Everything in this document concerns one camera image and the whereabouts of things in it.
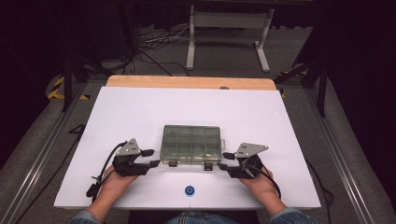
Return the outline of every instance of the person's right hand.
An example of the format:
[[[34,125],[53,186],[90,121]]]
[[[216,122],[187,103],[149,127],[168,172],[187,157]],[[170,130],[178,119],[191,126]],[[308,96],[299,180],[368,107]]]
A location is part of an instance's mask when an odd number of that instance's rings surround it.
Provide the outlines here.
[[[273,178],[271,171],[262,167],[262,171]],[[286,208],[279,197],[273,183],[264,175],[258,175],[253,179],[239,179],[245,186],[247,186],[256,199],[264,205],[270,216],[282,211]]]

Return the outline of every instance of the blue dot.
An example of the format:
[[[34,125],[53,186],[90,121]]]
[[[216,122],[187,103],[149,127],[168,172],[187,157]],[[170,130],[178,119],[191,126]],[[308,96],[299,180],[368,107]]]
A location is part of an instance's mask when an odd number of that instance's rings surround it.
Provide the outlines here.
[[[195,189],[194,189],[193,186],[187,186],[187,187],[184,189],[184,192],[186,192],[186,194],[187,194],[188,196],[191,196],[192,194],[194,194]]]

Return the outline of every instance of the dark background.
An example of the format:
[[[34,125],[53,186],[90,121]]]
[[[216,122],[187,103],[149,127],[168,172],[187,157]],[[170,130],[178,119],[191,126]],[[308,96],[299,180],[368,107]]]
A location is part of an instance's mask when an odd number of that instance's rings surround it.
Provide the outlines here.
[[[396,207],[396,18],[390,1],[347,0],[329,12],[279,9],[274,26],[314,26],[297,63],[324,57],[346,116]],[[134,22],[167,29],[187,23],[188,6],[128,6]],[[46,88],[66,55],[94,62],[126,57],[115,4],[100,1],[0,1],[0,167],[48,104]]]

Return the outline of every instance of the gray carpet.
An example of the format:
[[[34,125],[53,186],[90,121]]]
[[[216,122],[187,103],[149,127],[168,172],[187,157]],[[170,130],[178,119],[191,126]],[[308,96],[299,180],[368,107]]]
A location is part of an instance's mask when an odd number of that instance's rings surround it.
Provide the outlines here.
[[[277,73],[291,69],[290,66],[310,31],[310,29],[300,28],[271,29],[264,46],[271,68],[271,72],[267,74],[262,72],[256,51],[252,47],[253,41],[256,40],[255,37],[260,36],[260,33],[245,30],[239,35],[229,35],[218,30],[203,31],[197,37],[194,69],[189,73],[191,76],[199,77],[274,78]],[[184,66],[187,47],[187,41],[179,40],[162,49],[150,50],[146,53],[157,62],[165,63],[162,66],[172,74],[185,76],[185,71],[180,66],[166,63],[180,63]],[[148,58],[142,57],[145,61],[149,61]],[[104,66],[110,67],[117,63],[119,63],[118,60],[109,60],[104,62]],[[164,74],[164,71],[156,64],[142,63],[138,60],[130,63],[125,71],[128,75],[133,73],[137,75]],[[299,77],[295,77],[285,84],[279,85],[279,88],[285,90],[284,103],[305,157],[314,165],[324,186],[334,195],[334,202],[331,207],[332,223],[364,223],[360,220],[354,203],[348,195],[343,177],[337,170],[326,134],[320,128],[316,116],[317,112],[309,103],[307,90],[303,90],[298,85],[299,80]],[[67,150],[72,146],[76,135],[67,132],[80,123],[87,122],[99,89],[105,84],[106,79],[103,75],[92,75],[92,79],[84,90],[84,94],[89,94],[91,99],[78,100],[61,130],[60,137],[56,141],[45,169],[35,183],[26,204],[32,201],[42,189],[62,161]],[[50,100],[50,104],[37,118],[0,171],[1,218],[13,202],[41,148],[46,144],[57,118],[61,115],[62,108],[62,100]],[[332,134],[342,151],[350,172],[353,174],[356,185],[372,216],[373,223],[396,223],[396,216],[389,198],[364,157],[331,83],[328,85],[325,112],[326,121],[329,123]],[[71,158],[72,155],[68,157],[59,174],[56,175],[48,188],[26,213],[21,223],[66,223],[77,212],[53,207],[54,199]],[[304,212],[322,223],[327,223],[328,216],[318,181],[315,181],[315,184],[322,207]],[[267,219],[265,213],[260,211],[259,216],[262,218],[262,223],[265,223],[265,219]],[[126,223],[127,218],[128,211],[113,210],[107,219],[107,223]]]

